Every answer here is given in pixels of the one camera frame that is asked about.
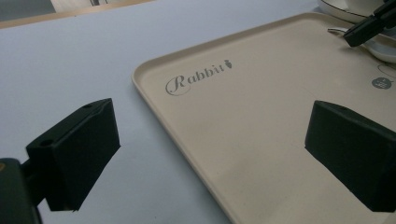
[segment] white plate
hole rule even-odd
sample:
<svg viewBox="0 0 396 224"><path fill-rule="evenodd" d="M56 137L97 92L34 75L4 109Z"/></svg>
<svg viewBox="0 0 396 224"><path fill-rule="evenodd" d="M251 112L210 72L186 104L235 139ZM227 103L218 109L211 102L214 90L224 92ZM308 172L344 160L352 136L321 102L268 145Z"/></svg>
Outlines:
<svg viewBox="0 0 396 224"><path fill-rule="evenodd" d="M360 14L350 12L345 0L318 0L318 4L324 12L343 21L358 23L366 18Z"/></svg>

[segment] black object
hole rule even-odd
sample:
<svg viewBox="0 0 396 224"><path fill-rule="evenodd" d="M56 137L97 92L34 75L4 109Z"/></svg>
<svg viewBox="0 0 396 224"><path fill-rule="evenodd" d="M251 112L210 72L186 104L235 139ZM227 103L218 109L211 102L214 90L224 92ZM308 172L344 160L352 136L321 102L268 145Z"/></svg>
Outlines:
<svg viewBox="0 0 396 224"><path fill-rule="evenodd" d="M100 5L99 4L99 0L91 0L91 4L92 4L93 7Z"/></svg>
<svg viewBox="0 0 396 224"><path fill-rule="evenodd" d="M44 198L51 211L78 210L119 148L111 99L84 105L29 144L26 149L30 160L22 166L12 159L0 160L0 167L1 163L5 165L0 170L0 223L28 223L17 222L16 214L37 206ZM14 188L19 190L9 194L3 191ZM17 210L6 213L10 206L3 201L15 198L21 198L19 209L13 206ZM12 221L3 222L4 215Z"/></svg>
<svg viewBox="0 0 396 224"><path fill-rule="evenodd" d="M344 39L350 47L357 47L385 28L396 25L396 0L388 0L384 5L374 11L374 14L352 26L344 34Z"/></svg>
<svg viewBox="0 0 396 224"><path fill-rule="evenodd" d="M305 148L369 209L395 211L395 132L343 106L315 101Z"/></svg>

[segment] screw hole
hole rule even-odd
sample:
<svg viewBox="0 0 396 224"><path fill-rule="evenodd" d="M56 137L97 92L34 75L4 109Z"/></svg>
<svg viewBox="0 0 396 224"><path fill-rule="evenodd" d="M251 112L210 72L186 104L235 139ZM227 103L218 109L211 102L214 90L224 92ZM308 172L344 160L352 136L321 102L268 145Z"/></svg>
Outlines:
<svg viewBox="0 0 396 224"><path fill-rule="evenodd" d="M40 143L41 147L47 147L50 146L53 143L53 140L49 139L49 140L44 140Z"/></svg>

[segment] tray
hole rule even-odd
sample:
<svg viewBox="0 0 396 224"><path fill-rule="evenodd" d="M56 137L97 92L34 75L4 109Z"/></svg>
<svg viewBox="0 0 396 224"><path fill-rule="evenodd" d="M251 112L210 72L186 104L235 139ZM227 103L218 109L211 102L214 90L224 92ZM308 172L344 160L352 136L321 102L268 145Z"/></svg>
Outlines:
<svg viewBox="0 0 396 224"><path fill-rule="evenodd" d="M304 149L315 100L396 130L396 71L306 13L141 64L139 92L233 223L390 223Z"/></svg>

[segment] table surface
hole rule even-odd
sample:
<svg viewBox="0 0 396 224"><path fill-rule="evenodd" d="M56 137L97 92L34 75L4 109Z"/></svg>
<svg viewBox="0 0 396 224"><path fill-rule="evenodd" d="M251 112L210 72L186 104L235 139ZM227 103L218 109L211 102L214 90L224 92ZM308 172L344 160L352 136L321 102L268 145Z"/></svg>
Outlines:
<svg viewBox="0 0 396 224"><path fill-rule="evenodd" d="M78 212L44 223L230 223L131 81L153 58L307 11L316 0L158 0L0 29L0 156L112 98L121 148Z"/></svg>

